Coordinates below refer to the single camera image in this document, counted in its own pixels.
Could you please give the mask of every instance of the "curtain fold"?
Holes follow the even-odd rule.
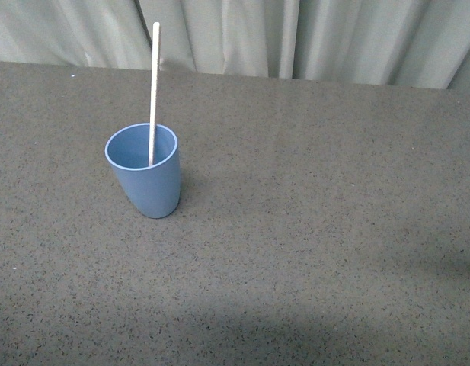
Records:
[[[0,0],[0,60],[148,69],[143,21],[164,70],[470,92],[470,0]]]

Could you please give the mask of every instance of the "gray table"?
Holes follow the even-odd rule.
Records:
[[[0,364],[470,364],[470,95],[161,73],[151,220],[104,158],[149,82],[0,63]]]

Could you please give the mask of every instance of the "cup rim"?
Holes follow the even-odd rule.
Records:
[[[163,128],[164,130],[167,130],[174,137],[174,148],[172,149],[171,153],[168,154],[168,156],[165,159],[161,160],[160,162],[157,162],[156,164],[154,164],[152,166],[144,166],[143,168],[128,168],[127,166],[122,166],[122,165],[116,164],[110,158],[110,155],[107,152],[107,149],[108,149],[111,141],[113,141],[114,137],[116,137],[117,135],[122,133],[124,130],[128,130],[130,128],[139,127],[139,126],[145,126],[145,125],[149,126],[150,124],[148,122],[145,122],[145,123],[132,124],[130,126],[126,126],[126,127],[122,128],[121,130],[117,131],[115,134],[113,134],[113,136],[110,137],[110,139],[106,143],[106,146],[104,147],[104,155],[106,155],[106,159],[111,165],[114,165],[117,168],[122,169],[122,170],[129,170],[131,172],[138,172],[138,171],[142,171],[142,170],[153,169],[153,168],[156,168],[156,167],[158,167],[162,164],[165,164],[175,154],[175,152],[177,151],[177,136],[175,135],[174,131],[171,130],[170,128],[164,126],[163,124],[157,124],[156,125],[157,127],[160,127],[160,128]]]

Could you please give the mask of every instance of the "plastic cup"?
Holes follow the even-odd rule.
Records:
[[[119,130],[107,141],[104,153],[126,196],[142,214],[158,219],[174,212],[181,193],[181,164],[174,131],[157,124],[152,166],[149,124]]]

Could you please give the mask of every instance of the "stirring stick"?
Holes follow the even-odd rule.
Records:
[[[158,58],[160,56],[160,23],[153,24],[152,32],[152,91],[150,92],[149,166],[155,154],[155,112],[157,109]]]

